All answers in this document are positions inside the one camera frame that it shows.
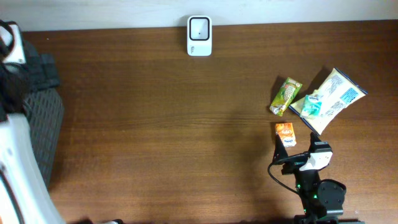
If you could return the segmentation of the teal tissue pack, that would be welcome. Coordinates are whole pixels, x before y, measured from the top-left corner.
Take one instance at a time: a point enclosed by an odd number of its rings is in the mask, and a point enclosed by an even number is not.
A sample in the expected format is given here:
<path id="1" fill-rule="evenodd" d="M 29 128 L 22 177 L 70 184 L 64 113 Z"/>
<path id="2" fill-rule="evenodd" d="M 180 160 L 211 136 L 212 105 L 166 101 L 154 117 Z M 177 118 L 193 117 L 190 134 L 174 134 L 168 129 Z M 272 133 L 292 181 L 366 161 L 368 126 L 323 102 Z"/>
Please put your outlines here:
<path id="1" fill-rule="evenodd" d="M 319 117 L 322 107 L 320 95 L 306 95 L 300 112 L 301 118 L 314 119 Z"/>

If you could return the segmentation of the green snack pouch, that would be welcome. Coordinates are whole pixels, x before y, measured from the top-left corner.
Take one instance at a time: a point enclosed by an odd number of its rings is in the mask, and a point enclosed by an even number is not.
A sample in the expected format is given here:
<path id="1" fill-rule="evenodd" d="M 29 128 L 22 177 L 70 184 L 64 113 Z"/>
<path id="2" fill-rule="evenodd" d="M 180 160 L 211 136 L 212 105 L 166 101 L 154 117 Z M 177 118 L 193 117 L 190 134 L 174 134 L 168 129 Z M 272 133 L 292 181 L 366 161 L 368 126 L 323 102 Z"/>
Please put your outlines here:
<path id="1" fill-rule="evenodd" d="M 274 97 L 269 108 L 270 111 L 277 116 L 282 116 L 284 111 L 289 107 L 300 91 L 301 87 L 302 84 L 300 82 L 288 77 Z"/>

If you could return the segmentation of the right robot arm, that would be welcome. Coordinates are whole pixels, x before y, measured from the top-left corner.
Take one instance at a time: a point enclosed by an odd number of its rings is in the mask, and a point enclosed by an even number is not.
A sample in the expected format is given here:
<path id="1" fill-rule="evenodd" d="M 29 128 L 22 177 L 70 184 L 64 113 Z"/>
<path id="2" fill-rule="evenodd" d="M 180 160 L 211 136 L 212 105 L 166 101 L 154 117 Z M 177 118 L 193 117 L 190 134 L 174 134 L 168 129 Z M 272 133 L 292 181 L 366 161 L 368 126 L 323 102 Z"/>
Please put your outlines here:
<path id="1" fill-rule="evenodd" d="M 280 186 L 299 196 L 303 214 L 293 218 L 294 223 L 361 223 L 360 220 L 341 220 L 345 202 L 346 186 L 333 179 L 321 179 L 319 172 L 326 168 L 333 151 L 328 142 L 310 134 L 310 146 L 300 154 L 288 155 L 280 136 L 275 136 L 275 150 L 268 165 L 269 176 Z M 282 175 L 295 177 L 295 188 L 283 184 L 271 173 L 271 167 L 282 166 Z"/>

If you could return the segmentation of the orange tissue pack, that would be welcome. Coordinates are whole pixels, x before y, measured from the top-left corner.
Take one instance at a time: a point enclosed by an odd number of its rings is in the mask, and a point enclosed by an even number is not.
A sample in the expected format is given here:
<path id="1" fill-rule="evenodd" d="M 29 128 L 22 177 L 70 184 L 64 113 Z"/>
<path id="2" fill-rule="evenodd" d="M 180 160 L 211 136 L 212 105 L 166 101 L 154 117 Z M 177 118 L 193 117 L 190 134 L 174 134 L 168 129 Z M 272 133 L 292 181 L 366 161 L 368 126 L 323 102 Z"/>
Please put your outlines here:
<path id="1" fill-rule="evenodd" d="M 277 123 L 275 132 L 285 147 L 294 147 L 297 143 L 292 123 Z"/>

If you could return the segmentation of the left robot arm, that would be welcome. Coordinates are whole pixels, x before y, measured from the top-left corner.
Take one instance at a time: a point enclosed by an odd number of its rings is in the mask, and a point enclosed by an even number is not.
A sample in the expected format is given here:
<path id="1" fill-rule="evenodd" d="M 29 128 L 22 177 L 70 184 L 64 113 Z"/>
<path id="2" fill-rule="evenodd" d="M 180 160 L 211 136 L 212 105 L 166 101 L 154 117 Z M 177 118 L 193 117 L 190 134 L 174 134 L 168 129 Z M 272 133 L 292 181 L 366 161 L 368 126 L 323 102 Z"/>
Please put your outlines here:
<path id="1" fill-rule="evenodd" d="M 50 54 L 1 22 L 1 223 L 64 223 L 49 182 L 64 106 Z"/>

